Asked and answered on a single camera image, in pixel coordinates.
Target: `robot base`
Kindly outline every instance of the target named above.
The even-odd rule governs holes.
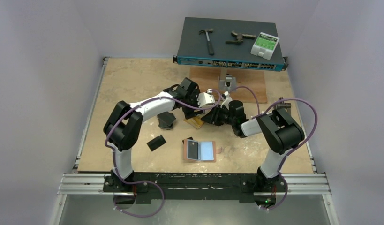
[[[133,172],[127,178],[129,182],[149,180],[157,183],[164,191],[166,199],[177,200],[238,200],[240,203],[273,205],[276,198],[272,195],[284,192],[281,178],[272,180],[264,187],[258,187],[256,173],[171,173],[171,172]],[[160,191],[153,185],[141,183],[126,185],[113,174],[105,176],[103,192],[135,192],[137,198],[118,202],[119,204],[149,204],[152,199],[161,199]]]

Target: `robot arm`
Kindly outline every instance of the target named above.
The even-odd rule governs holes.
[[[284,107],[278,106],[269,114],[248,120],[242,102],[232,100],[228,92],[223,94],[223,98],[222,105],[212,109],[202,120],[216,126],[229,124],[240,138],[263,133],[270,148],[257,170],[256,187],[270,186],[279,179],[279,170],[287,153],[304,140],[302,128]]]
[[[185,78],[180,85],[174,85],[163,90],[163,92],[155,96],[155,98],[157,97],[177,99],[195,107],[214,104],[213,96],[209,93],[200,93],[198,85],[188,78]],[[277,181],[284,156],[304,139],[302,128],[284,108],[278,108],[269,114],[262,114],[248,120],[241,101],[232,100],[229,93],[225,93],[223,98],[222,105],[211,109],[207,115],[202,117],[202,120],[216,126],[229,124],[232,126],[235,135],[240,138],[263,133],[270,149],[264,163],[257,170],[257,188],[264,188]],[[145,102],[145,100],[131,104],[124,101],[118,102],[105,124],[104,133],[107,135],[125,112],[138,107],[142,102]],[[131,148],[138,139],[142,123],[153,116],[176,108],[182,108],[187,119],[203,113],[203,111],[196,111],[170,99],[163,98],[136,108],[125,118],[128,119],[127,124],[121,122],[115,128],[109,143],[116,151],[115,160],[119,171],[116,176],[127,180],[133,173]]]
[[[117,169],[119,171],[119,174],[116,174],[116,176],[122,179],[126,179],[133,172],[131,166],[131,148],[138,140],[143,122],[153,116],[159,115],[160,113],[168,112],[176,108],[182,108],[186,119],[204,113],[202,110],[196,111],[183,106],[182,104],[176,103],[170,98],[177,99],[194,107],[203,107],[205,105],[214,104],[214,97],[208,93],[200,93],[197,83],[188,78],[185,78],[179,85],[174,85],[170,88],[164,89],[152,98],[159,99],[144,103],[143,105],[142,103],[148,99],[131,104],[127,104],[124,101],[118,102],[104,126],[104,133],[108,135],[115,123],[127,111],[136,107],[136,109],[125,118],[128,120],[127,123],[124,124],[121,122],[114,129],[109,139],[109,145],[115,149],[114,160],[116,161]]]

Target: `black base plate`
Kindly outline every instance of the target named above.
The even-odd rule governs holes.
[[[272,186],[257,190],[255,173],[166,173],[166,172],[133,172],[133,181],[152,181],[164,192],[166,199],[179,200],[238,200],[241,203],[254,203],[262,196],[254,197],[257,192],[272,192]],[[105,177],[104,192],[132,192],[132,185],[119,184],[118,177]],[[279,179],[278,192],[284,192]],[[147,204],[152,199],[161,199],[160,191],[152,184],[136,185],[136,203]]]

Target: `wooden work surface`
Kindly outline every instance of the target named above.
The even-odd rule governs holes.
[[[259,103],[268,103],[266,96],[265,75],[263,71],[252,69],[227,69],[228,74],[236,78],[237,86],[247,86],[254,93]],[[189,78],[196,82],[201,91],[216,87],[218,89],[218,77],[221,75],[221,68],[215,67],[191,67]],[[246,88],[238,88],[232,92],[232,99],[243,103],[255,103],[256,100]]]
[[[110,59],[99,89],[91,117],[79,171],[109,171],[112,168],[111,150],[104,146],[103,126],[118,101],[138,102],[157,95],[164,88],[189,77],[190,66],[173,64],[172,59]],[[267,104],[280,96],[292,97],[287,72],[265,72]],[[247,117],[257,114],[256,104],[244,104]],[[292,116],[299,122],[295,103]],[[184,122],[181,109],[172,111],[177,120],[173,130],[161,130],[157,117],[143,123],[138,142],[132,148],[132,166],[140,172],[191,173],[256,173],[268,152],[262,134],[238,138],[229,125],[220,127],[204,124],[199,130]],[[150,151],[147,142],[163,135],[166,144]],[[217,161],[187,162],[183,159],[182,139],[192,136],[198,141],[215,141],[223,151]],[[313,173],[306,146],[293,153],[283,166],[283,173]]]

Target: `grey floor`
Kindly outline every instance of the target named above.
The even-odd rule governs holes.
[[[129,211],[153,212],[160,201],[133,205]],[[238,201],[167,200],[162,210],[149,218],[135,218],[113,210],[111,195],[68,195],[61,225],[329,225],[321,195],[289,195],[270,212],[254,203]]]

